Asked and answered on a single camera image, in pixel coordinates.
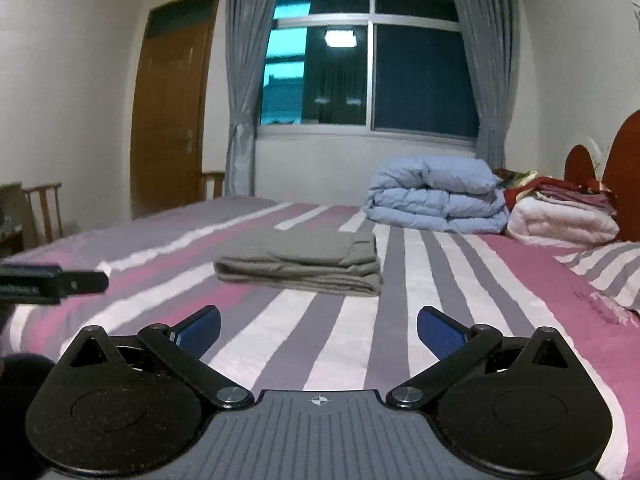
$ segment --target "curtain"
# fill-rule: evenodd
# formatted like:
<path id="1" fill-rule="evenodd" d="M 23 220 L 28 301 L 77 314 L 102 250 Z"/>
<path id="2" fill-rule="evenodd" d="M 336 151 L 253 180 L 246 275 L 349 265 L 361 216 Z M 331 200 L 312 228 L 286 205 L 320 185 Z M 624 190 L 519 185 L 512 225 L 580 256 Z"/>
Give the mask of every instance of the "curtain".
<path id="1" fill-rule="evenodd" d="M 226 0 L 229 144 L 225 194 L 253 195 L 255 107 L 276 0 Z"/>
<path id="2" fill-rule="evenodd" d="M 518 67 L 518 0 L 455 0 L 480 120 L 476 157 L 504 166 Z"/>

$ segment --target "window frame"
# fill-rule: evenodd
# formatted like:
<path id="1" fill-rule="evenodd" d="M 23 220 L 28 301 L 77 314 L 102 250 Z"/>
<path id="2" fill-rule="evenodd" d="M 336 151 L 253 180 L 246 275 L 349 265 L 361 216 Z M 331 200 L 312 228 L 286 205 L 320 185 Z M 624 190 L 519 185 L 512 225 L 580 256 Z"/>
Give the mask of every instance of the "window frame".
<path id="1" fill-rule="evenodd" d="M 434 144 L 447 144 L 457 148 L 475 149 L 476 138 L 452 136 L 438 132 L 415 130 L 398 130 L 392 128 L 376 128 L 374 124 L 375 81 L 375 48 L 377 25 L 404 25 L 407 27 L 435 28 L 460 32 L 458 22 L 420 18 L 417 16 L 401 16 L 398 14 L 379 14 L 376 12 L 376 0 L 369 0 L 368 13 L 326 13 L 310 14 L 298 18 L 281 18 L 274 21 L 273 29 L 322 27 L 327 25 L 365 25 L 367 27 L 367 110 L 364 125 L 354 124 L 260 124 L 260 109 L 257 108 L 259 137 L 267 136 L 299 136 L 303 135 L 338 135 L 366 136 L 397 140 L 413 140 Z"/>

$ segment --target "door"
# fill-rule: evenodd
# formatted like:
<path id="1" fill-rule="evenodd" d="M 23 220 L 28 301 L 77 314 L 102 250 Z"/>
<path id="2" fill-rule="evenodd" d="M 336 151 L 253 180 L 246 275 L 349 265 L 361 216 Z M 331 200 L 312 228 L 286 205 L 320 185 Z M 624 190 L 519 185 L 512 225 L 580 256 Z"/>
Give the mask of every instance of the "door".
<path id="1" fill-rule="evenodd" d="M 201 197 L 204 95 L 217 0 L 181 0 L 152 10 L 133 105 L 133 218 Z"/>

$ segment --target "wall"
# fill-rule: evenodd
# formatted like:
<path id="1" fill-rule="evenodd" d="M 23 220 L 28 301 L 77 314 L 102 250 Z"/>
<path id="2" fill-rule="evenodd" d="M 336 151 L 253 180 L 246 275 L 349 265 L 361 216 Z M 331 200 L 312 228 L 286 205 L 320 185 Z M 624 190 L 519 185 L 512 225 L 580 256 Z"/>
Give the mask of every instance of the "wall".
<path id="1" fill-rule="evenodd" d="M 540 167 L 561 176 L 575 142 L 608 152 L 640 103 L 632 0 L 524 0 L 540 104 Z"/>
<path id="2" fill-rule="evenodd" d="M 0 182 L 62 181 L 63 223 L 119 221 L 122 107 L 142 0 L 0 0 Z"/>
<path id="3" fill-rule="evenodd" d="M 138 20 L 127 83 L 123 144 L 123 207 L 129 208 L 129 136 L 140 47 L 151 8 L 171 0 L 145 0 Z M 228 94 L 225 69 L 225 15 L 221 0 L 216 18 L 205 106 L 203 170 L 224 170 L 228 141 Z M 529 169 L 537 163 L 537 93 L 526 21 L 522 28 L 522 66 L 513 126 L 508 134 L 508 165 Z M 256 192 L 259 196 L 307 202 L 360 203 L 368 180 L 386 158 L 410 153 L 471 156 L 468 148 L 439 143 L 391 141 L 348 136 L 263 137 L 257 141 Z"/>

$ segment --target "blue quilt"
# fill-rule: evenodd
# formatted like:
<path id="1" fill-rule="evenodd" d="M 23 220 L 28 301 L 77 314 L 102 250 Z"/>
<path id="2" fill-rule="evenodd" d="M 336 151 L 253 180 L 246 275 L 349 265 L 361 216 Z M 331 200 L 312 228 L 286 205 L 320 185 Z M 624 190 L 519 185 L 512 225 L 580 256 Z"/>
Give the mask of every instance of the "blue quilt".
<path id="1" fill-rule="evenodd" d="M 376 172 L 364 211 L 372 220 L 413 229 L 498 234 L 508 220 L 498 178 L 483 160 L 418 156 Z"/>

